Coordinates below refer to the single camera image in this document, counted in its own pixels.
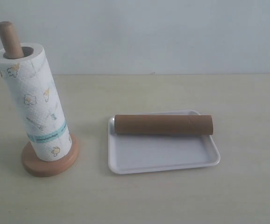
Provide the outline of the brown cardboard tube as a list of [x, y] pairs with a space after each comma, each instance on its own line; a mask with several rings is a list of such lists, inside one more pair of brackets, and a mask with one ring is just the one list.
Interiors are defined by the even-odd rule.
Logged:
[[117, 134], [212, 135], [210, 115], [115, 115]]

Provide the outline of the patterned white paper towel roll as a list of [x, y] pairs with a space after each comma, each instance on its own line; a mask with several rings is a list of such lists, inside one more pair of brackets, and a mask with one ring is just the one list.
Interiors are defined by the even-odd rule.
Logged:
[[57, 161], [72, 146], [57, 88], [42, 45], [22, 43], [27, 56], [7, 59], [0, 50], [0, 73], [22, 119], [31, 145], [42, 161]]

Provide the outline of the wooden paper towel holder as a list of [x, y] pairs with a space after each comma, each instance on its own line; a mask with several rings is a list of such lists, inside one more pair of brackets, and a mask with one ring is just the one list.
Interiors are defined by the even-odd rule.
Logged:
[[[19, 59], [27, 56], [23, 51], [15, 26], [9, 21], [0, 22], [0, 39], [5, 50], [7, 59]], [[31, 175], [38, 177], [48, 177], [60, 174], [67, 170], [76, 160], [79, 153], [79, 146], [76, 137], [70, 133], [72, 146], [69, 153], [57, 161], [40, 160], [28, 138], [28, 143], [21, 153], [21, 162], [25, 170]]]

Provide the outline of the white rectangular tray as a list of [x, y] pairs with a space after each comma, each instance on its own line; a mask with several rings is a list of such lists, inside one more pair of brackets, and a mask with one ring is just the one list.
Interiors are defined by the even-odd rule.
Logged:
[[[201, 115], [194, 110], [133, 115]], [[212, 135], [117, 134], [108, 120], [108, 166], [120, 175], [215, 166], [220, 153]]]

